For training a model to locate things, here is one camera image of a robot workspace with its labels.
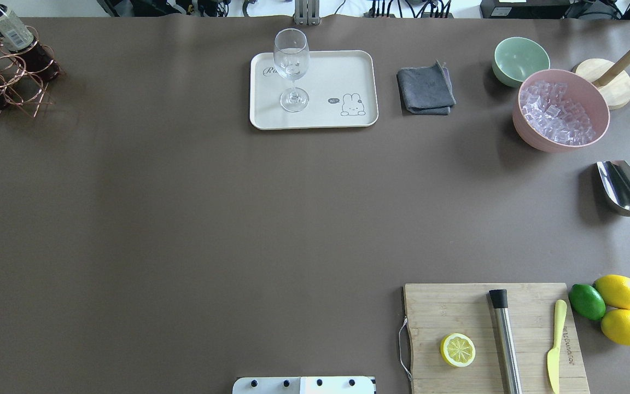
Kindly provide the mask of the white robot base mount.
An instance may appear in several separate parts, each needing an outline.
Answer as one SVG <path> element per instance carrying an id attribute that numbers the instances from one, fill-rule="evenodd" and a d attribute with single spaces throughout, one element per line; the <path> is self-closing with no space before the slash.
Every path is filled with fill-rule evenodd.
<path id="1" fill-rule="evenodd" d="M 369 376 L 272 376 L 243 377 L 235 381 L 232 393 L 376 393 Z"/>

